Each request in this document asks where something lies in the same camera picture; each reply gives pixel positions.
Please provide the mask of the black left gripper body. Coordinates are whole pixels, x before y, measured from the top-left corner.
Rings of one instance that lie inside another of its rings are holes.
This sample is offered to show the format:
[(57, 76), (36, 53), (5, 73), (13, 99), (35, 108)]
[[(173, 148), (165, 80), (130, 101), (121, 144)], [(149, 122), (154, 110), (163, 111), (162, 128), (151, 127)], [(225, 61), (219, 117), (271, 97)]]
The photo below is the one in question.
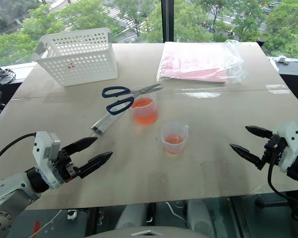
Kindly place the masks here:
[(78, 168), (73, 165), (71, 155), (76, 148), (62, 148), (55, 159), (51, 160), (52, 172), (60, 184), (67, 183), (77, 176)]

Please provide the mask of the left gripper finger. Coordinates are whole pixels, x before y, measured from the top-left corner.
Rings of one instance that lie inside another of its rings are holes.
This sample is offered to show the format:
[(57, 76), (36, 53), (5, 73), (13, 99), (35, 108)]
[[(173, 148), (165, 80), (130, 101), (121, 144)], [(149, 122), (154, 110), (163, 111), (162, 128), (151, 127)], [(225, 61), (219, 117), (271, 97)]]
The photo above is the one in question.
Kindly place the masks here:
[(80, 167), (78, 169), (78, 176), (80, 178), (84, 178), (91, 174), (92, 172), (99, 169), (101, 166), (103, 166), (112, 156), (113, 152), (106, 152), (97, 155), (96, 157), (90, 159), (85, 165)]
[(86, 148), (88, 148), (91, 144), (93, 144), (98, 138), (97, 137), (84, 137), (78, 141), (75, 141), (65, 147), (62, 148), (68, 155), (72, 155), (74, 153), (80, 152)]

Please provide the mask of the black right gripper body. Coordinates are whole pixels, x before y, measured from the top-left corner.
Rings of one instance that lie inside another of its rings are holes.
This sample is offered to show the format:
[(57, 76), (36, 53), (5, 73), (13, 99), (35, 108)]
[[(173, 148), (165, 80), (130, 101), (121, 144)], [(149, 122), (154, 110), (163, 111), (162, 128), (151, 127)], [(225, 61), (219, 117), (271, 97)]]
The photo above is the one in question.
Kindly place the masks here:
[(264, 146), (265, 151), (261, 158), (261, 168), (263, 168), (266, 163), (278, 166), (281, 156), (288, 146), (286, 140), (277, 134), (264, 134), (262, 137), (269, 140)]

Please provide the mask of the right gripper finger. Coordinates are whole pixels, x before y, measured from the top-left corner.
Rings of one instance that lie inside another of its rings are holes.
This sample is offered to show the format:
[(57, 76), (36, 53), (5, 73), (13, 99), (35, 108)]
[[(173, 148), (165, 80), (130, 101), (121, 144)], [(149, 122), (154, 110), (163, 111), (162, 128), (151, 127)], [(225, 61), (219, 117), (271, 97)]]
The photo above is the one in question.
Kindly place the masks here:
[(230, 147), (235, 151), (240, 157), (252, 163), (258, 170), (262, 170), (263, 163), (262, 160), (256, 155), (250, 153), (249, 150), (245, 149), (242, 146), (236, 144), (230, 144)]
[(261, 138), (270, 139), (273, 136), (273, 132), (258, 126), (248, 125), (245, 126), (245, 129), (253, 135), (256, 135)]

